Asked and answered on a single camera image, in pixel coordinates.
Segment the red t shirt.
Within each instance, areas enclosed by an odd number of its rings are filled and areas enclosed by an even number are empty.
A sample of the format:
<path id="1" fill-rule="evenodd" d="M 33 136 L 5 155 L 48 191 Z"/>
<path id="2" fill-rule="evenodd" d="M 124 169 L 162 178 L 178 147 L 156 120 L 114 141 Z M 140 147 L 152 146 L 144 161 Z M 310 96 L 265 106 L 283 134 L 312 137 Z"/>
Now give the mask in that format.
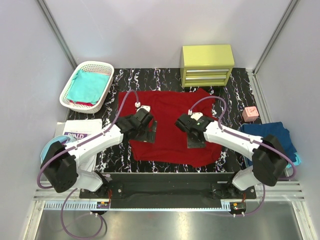
<path id="1" fill-rule="evenodd" d="M 138 91 L 129 95 L 120 92 L 118 102 L 124 104 L 120 113 L 122 117 L 134 114 L 135 103 L 139 100 L 142 105 L 150 106 L 150 113 L 157 122 L 154 143 L 130 140 L 133 158 L 136 161 L 184 164 L 194 168 L 218 161 L 221 145 L 206 143 L 204 148 L 188 148 L 187 134 L 175 125 L 177 119 L 186 114 L 193 104 L 197 104 L 194 112 L 211 118 L 215 100 L 208 97 L 209 93 L 201 88 L 195 92 Z"/>

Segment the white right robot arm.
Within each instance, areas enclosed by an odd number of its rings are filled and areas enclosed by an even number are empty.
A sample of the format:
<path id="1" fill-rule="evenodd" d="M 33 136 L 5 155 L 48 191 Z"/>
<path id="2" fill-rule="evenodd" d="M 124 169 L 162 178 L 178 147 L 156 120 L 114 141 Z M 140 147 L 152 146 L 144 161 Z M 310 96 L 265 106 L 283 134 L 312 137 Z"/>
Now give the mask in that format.
<path id="1" fill-rule="evenodd" d="M 275 186 L 288 164 L 282 145 L 273 135 L 262 137 L 245 134 L 223 126 L 200 112 L 182 114 L 175 125 L 187 133 L 192 143 L 219 144 L 252 162 L 251 166 L 238 171 L 227 185 L 228 195 L 232 198 L 239 198 L 254 185 Z"/>

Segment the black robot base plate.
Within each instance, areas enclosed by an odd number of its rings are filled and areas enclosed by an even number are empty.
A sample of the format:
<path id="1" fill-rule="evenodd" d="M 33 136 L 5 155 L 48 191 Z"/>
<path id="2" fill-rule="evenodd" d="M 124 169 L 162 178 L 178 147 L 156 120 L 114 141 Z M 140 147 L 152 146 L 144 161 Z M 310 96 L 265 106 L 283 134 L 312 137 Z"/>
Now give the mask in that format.
<path id="1" fill-rule="evenodd" d="M 111 197 L 113 210 L 209 210 L 222 201 L 255 200 L 255 188 L 240 191 L 233 173 L 112 173 L 98 193 L 81 189 L 81 199 Z"/>

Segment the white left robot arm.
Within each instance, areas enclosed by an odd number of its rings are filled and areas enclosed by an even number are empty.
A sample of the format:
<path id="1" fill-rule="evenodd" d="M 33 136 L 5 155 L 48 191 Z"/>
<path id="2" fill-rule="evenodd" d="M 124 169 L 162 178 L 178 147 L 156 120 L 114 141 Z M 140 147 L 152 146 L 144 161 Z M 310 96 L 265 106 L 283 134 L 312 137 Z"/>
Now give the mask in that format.
<path id="1" fill-rule="evenodd" d="M 82 169 L 82 163 L 123 141 L 154 143 L 155 131 L 149 127 L 154 123 L 150 106 L 143 105 L 135 114 L 120 117 L 100 132 L 83 139 L 67 144 L 55 141 L 47 150 L 40 172 L 57 193 L 78 188 L 90 191 L 97 198 L 103 198 L 108 193 L 108 181 L 96 171 Z"/>

